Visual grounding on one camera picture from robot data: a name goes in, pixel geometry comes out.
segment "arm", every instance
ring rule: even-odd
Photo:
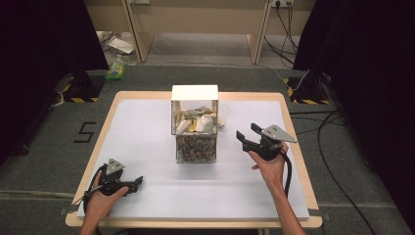
[[[283,150],[287,153],[288,146],[284,142],[282,143]],[[278,154],[275,159],[265,161],[253,151],[249,151],[249,155],[256,162],[253,169],[260,170],[262,178],[271,193],[284,234],[305,234],[284,192],[283,172],[285,161],[283,156]]]
[[[101,172],[98,173],[93,187],[98,186],[99,178]],[[128,187],[120,188],[111,196],[106,196],[102,194],[99,190],[95,191],[91,199],[88,202],[88,207],[86,209],[85,217],[83,219],[82,226],[80,228],[80,235],[91,235],[94,233],[95,229],[98,227],[100,221],[105,218],[109,213],[115,202],[121,198],[125,193],[127,193]]]

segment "gray carpet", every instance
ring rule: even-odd
[[[297,71],[278,70],[282,77]],[[57,84],[61,89],[63,79]],[[173,84],[218,84],[220,91],[280,92],[287,100],[300,147],[324,215],[326,234],[369,234],[365,222],[331,178],[317,144],[317,128],[328,114],[299,112],[333,111],[341,105],[299,105],[289,101],[284,82],[269,69],[197,67],[129,67],[122,80],[107,81],[96,103],[63,103],[50,111],[28,143],[29,154],[12,157],[0,166],[0,234],[76,234],[67,227],[60,209],[72,200],[94,148],[112,100],[122,90],[171,90]],[[321,149],[333,174],[360,207],[377,234],[410,234],[379,177],[365,164],[352,130],[341,113],[321,130]],[[79,135],[84,131],[94,132]],[[104,234],[119,229],[103,228]],[[323,229],[308,231],[323,234]],[[281,234],[278,229],[271,234]]]

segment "equipment box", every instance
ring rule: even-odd
[[[176,162],[216,162],[217,85],[173,85],[171,134],[176,137]]]

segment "hand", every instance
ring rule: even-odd
[[[288,145],[285,142],[281,142],[282,151],[287,153]],[[262,174],[262,178],[265,180],[266,186],[271,187],[282,187],[283,185],[283,173],[284,173],[284,158],[281,154],[278,154],[275,159],[266,161],[262,159],[259,154],[253,151],[249,151],[248,154],[256,162],[256,165],[252,169],[259,169]]]
[[[97,174],[95,178],[93,188],[98,187],[98,183],[101,177],[101,172]],[[110,210],[115,202],[128,192],[128,187],[122,187],[118,189],[111,196],[102,194],[99,190],[92,193],[91,198],[86,208],[85,218],[80,230],[80,234],[92,234],[100,221],[110,214]]]

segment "power outlet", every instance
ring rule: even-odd
[[[280,8],[289,8],[294,5],[294,0],[272,0],[271,7],[277,7],[277,1],[280,1]]]

